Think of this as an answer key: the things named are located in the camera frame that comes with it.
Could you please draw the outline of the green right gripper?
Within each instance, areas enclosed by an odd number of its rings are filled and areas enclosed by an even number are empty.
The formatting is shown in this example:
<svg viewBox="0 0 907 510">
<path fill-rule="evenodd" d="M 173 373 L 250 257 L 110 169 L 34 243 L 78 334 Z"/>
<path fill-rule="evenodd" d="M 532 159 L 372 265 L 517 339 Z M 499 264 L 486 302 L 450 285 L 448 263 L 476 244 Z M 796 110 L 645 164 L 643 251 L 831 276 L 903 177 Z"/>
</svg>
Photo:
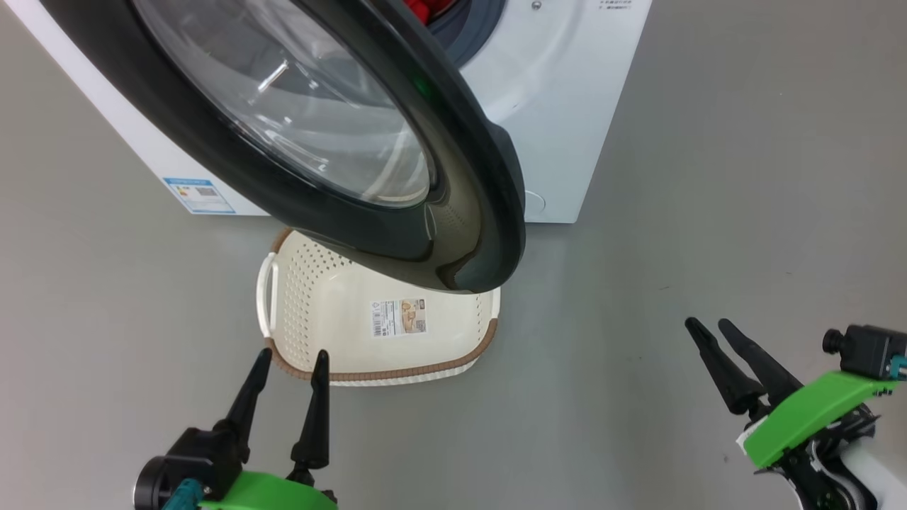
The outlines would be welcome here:
<svg viewBox="0 0 907 510">
<path fill-rule="evenodd" d="M 736 439 L 739 448 L 758 474 L 784 478 L 798 509 L 900 508 L 900 458 L 876 443 L 879 417 L 864 407 L 871 398 L 891 396 L 897 380 L 832 371 L 804 387 L 723 317 L 717 326 L 753 380 L 696 317 L 684 326 L 728 411 L 752 422 Z M 771 412 L 764 396 L 775 407 Z"/>
</svg>

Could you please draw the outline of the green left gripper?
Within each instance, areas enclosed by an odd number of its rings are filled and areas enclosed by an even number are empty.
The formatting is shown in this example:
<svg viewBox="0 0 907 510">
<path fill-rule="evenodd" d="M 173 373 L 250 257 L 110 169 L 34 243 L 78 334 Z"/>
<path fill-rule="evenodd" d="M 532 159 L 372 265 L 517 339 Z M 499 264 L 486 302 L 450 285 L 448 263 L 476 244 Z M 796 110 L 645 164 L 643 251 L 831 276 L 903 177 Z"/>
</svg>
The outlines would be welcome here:
<svg viewBox="0 0 907 510">
<path fill-rule="evenodd" d="M 241 463 L 249 461 L 249 436 L 258 404 L 266 387 L 273 351 L 263 348 L 241 385 L 227 416 L 217 420 L 213 430 L 232 436 L 235 455 Z M 297 443 L 291 449 L 294 462 L 289 479 L 269 472 L 241 472 L 221 500 L 203 500 L 205 509 L 337 509 L 337 503 L 314 488 L 313 472 L 329 465 L 330 378 L 329 354 L 318 352 L 310 378 L 312 388 L 305 422 Z"/>
</svg>

